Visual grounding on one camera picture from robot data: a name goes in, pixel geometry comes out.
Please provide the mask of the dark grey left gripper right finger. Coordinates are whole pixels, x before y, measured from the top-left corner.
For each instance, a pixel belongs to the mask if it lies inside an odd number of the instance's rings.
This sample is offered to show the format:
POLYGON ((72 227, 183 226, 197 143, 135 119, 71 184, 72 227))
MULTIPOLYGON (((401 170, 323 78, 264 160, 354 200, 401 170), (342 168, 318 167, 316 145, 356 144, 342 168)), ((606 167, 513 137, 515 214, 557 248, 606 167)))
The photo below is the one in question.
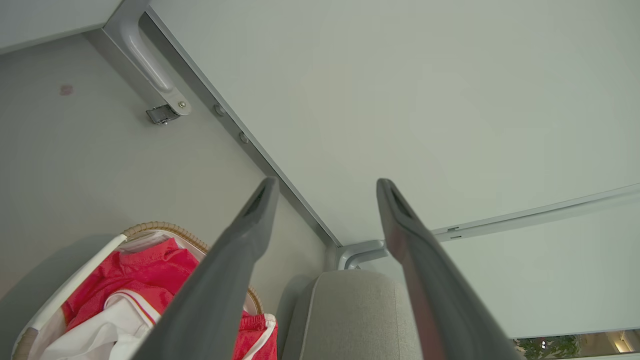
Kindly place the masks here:
POLYGON ((498 322, 388 178, 376 182, 386 247, 402 266, 425 360, 517 360, 498 322))

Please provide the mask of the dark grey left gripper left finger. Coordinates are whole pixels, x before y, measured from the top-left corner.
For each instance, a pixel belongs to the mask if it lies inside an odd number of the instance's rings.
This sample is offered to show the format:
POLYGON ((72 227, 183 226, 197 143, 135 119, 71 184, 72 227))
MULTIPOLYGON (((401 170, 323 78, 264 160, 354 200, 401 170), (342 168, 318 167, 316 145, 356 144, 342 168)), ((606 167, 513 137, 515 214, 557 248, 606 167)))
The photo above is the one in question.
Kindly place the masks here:
POLYGON ((266 177, 142 342, 135 360, 231 360, 256 262, 274 227, 279 182, 266 177))

